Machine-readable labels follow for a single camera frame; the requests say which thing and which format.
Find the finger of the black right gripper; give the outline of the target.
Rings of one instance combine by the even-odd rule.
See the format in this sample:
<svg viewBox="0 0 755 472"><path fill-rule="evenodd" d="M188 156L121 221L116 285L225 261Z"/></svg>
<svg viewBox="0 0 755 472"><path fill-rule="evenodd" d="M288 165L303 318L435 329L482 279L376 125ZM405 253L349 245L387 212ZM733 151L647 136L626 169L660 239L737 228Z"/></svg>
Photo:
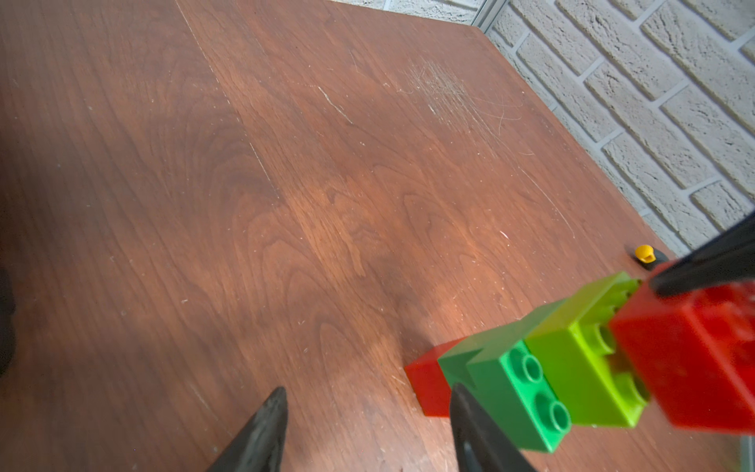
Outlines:
<svg viewBox="0 0 755 472"><path fill-rule="evenodd" d="M754 279L754 214L650 278L659 297Z"/></svg>

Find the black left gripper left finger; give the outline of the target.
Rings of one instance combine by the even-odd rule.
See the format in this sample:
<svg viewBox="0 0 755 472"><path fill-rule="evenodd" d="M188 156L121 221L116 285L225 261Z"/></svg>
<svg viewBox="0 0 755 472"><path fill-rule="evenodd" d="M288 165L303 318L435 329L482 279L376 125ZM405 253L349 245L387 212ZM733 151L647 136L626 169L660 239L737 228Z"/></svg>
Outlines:
<svg viewBox="0 0 755 472"><path fill-rule="evenodd" d="M206 471L279 472L287 426L287 392L277 387Z"/></svg>

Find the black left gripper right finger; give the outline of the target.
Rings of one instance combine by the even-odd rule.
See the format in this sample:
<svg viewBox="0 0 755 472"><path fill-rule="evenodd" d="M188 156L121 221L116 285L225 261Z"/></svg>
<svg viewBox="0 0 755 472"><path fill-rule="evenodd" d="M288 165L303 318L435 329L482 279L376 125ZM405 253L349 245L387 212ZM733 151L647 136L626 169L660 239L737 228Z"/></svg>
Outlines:
<svg viewBox="0 0 755 472"><path fill-rule="evenodd" d="M462 383L451 389L449 418L460 471L536 472Z"/></svg>

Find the red lego brick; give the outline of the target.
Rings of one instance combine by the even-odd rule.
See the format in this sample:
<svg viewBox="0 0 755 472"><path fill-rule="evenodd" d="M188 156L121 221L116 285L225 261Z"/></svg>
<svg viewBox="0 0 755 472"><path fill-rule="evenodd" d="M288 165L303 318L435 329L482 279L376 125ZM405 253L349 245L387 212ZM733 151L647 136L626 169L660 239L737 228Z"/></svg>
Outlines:
<svg viewBox="0 0 755 472"><path fill-rule="evenodd" d="M434 346L404 367L416 399L427 417L449 417L451 388L438 360L462 341L463 338L459 338Z"/></svg>
<svg viewBox="0 0 755 472"><path fill-rule="evenodd" d="M753 281L661 298L643 280L609 328L674 426L753 435Z"/></svg>

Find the lime green long lego brick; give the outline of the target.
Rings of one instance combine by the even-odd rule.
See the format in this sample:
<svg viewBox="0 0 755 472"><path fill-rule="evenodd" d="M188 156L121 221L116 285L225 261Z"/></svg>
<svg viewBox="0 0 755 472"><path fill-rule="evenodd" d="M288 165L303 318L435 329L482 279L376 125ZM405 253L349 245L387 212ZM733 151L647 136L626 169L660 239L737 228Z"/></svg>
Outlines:
<svg viewBox="0 0 755 472"><path fill-rule="evenodd" d="M624 271L533 310L524 342L579 426L634 428L651 395L619 349L609 321L639 288Z"/></svg>

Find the black yellow screwdriver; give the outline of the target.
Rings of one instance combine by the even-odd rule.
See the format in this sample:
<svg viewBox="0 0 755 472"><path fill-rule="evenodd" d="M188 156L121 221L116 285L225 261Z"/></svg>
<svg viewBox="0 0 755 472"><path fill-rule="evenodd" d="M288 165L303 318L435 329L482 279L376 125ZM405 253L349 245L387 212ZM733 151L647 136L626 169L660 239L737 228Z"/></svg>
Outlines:
<svg viewBox="0 0 755 472"><path fill-rule="evenodd" d="M648 244L636 247L626 246L625 250L632 261L645 271L654 271L657 267L664 267L670 262L670 258L665 253Z"/></svg>

